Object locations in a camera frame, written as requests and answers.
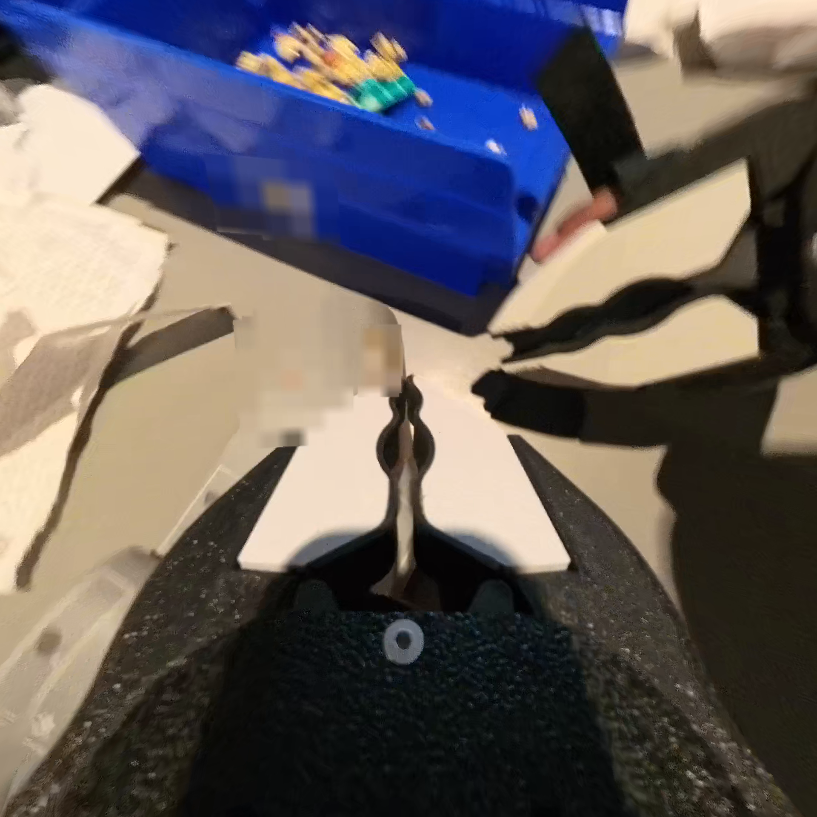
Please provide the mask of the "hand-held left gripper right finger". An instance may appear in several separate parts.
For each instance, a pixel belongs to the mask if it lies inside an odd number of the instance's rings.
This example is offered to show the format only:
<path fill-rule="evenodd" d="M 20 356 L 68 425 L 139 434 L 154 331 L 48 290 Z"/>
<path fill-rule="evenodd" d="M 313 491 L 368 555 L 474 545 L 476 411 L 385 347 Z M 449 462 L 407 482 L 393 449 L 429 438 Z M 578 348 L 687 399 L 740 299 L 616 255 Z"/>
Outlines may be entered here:
<path fill-rule="evenodd" d="M 406 379 L 414 425 L 414 556 L 443 566 L 566 570 L 570 556 L 509 435 L 474 401 Z"/>

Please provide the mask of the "person's right hand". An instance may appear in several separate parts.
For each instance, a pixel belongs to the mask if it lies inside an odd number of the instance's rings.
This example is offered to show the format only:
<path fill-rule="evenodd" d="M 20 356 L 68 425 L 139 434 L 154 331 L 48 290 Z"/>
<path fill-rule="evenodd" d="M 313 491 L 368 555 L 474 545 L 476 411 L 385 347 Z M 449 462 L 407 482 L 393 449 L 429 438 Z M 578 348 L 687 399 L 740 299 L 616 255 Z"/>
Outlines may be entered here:
<path fill-rule="evenodd" d="M 596 190 L 589 202 L 569 212 L 550 232 L 538 238 L 529 256 L 535 263 L 543 263 L 574 235 L 588 226 L 607 223 L 616 216 L 617 211 L 616 193 L 608 188 Z"/>

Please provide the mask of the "patterned white paper bag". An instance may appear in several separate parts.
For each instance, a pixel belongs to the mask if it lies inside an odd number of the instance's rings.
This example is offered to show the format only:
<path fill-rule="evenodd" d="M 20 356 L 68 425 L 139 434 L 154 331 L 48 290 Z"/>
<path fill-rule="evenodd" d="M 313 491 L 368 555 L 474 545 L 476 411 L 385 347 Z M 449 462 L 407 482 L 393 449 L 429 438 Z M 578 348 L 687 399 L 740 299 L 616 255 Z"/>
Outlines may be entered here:
<path fill-rule="evenodd" d="M 1 587 L 46 527 L 69 452 L 169 238 L 127 214 L 2 196 Z"/>

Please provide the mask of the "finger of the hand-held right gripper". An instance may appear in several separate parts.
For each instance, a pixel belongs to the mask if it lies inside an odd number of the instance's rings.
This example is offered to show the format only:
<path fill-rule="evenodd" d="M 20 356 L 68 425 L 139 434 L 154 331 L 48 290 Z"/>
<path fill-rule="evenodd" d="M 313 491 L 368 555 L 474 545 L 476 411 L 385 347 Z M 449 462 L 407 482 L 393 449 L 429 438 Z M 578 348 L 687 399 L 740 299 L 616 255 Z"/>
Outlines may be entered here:
<path fill-rule="evenodd" d="M 634 284 L 709 271 L 730 251 L 750 210 L 750 171 L 741 159 L 607 226 L 585 226 L 512 290 L 488 333 L 544 328 Z"/>
<path fill-rule="evenodd" d="M 754 360 L 759 333 L 753 314 L 727 297 L 706 297 L 643 331 L 507 362 L 503 371 L 580 386 L 649 386 Z"/>

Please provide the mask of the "grey instruction booklet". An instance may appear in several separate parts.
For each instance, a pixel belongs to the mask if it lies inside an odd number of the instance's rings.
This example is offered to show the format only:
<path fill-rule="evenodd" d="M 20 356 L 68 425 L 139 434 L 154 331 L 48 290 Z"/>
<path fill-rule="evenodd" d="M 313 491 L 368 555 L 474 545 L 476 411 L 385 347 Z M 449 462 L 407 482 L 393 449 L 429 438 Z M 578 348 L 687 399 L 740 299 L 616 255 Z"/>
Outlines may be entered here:
<path fill-rule="evenodd" d="M 260 346 L 217 303 L 151 311 L 117 353 L 83 432 L 64 513 L 38 580 L 78 576 L 120 551 L 158 555 L 275 444 L 312 443 L 396 377 L 398 315 L 342 292 L 305 316 L 260 314 Z"/>

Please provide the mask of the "green brick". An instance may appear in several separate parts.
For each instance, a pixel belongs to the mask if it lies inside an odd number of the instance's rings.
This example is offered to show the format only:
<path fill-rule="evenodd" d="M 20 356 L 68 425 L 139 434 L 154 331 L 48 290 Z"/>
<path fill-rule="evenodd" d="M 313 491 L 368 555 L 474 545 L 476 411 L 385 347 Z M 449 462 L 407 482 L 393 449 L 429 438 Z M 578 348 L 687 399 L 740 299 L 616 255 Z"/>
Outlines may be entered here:
<path fill-rule="evenodd" d="M 352 102 L 359 109 L 382 114 L 414 97 L 414 82 L 402 75 L 395 80 L 367 78 L 349 91 Z"/>

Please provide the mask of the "blue plastic bin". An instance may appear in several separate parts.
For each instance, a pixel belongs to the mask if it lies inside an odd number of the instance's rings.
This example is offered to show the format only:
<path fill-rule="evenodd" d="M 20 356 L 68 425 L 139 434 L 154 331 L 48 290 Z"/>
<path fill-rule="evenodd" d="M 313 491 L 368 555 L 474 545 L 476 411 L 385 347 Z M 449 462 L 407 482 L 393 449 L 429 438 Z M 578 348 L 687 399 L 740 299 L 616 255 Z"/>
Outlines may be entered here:
<path fill-rule="evenodd" d="M 164 208 L 475 334 L 516 282 L 568 161 L 537 76 L 576 29 L 612 57 L 627 6 L 2 2 L 2 28 L 135 144 Z M 358 46 L 393 37 L 430 107 L 372 114 L 235 67 L 293 23 Z M 418 130 L 418 116 L 435 130 Z"/>

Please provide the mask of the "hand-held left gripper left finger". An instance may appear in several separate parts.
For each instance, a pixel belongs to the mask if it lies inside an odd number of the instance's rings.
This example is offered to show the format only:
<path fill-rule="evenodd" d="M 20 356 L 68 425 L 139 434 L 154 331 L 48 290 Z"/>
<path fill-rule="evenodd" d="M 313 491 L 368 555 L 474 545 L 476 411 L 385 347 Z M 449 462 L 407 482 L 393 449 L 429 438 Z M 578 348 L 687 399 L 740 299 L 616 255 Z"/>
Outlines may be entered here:
<path fill-rule="evenodd" d="M 397 511 L 396 397 L 354 394 L 330 409 L 295 448 L 238 556 L 243 570 L 301 568 L 353 542 L 389 530 Z"/>

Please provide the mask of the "pile of yellow bricks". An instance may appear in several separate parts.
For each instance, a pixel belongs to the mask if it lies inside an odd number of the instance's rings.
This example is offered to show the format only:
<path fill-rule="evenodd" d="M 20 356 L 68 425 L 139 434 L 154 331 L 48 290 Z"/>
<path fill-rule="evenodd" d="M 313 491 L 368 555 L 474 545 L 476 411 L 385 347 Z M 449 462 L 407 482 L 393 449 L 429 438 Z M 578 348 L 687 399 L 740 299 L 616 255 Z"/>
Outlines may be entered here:
<path fill-rule="evenodd" d="M 367 78 L 409 77 L 403 68 L 408 60 L 403 46 L 380 32 L 370 38 L 369 48 L 362 50 L 343 34 L 325 34 L 315 26 L 293 23 L 287 29 L 273 29 L 270 43 L 269 52 L 241 51 L 234 66 L 279 85 L 357 109 L 349 96 L 353 86 Z"/>

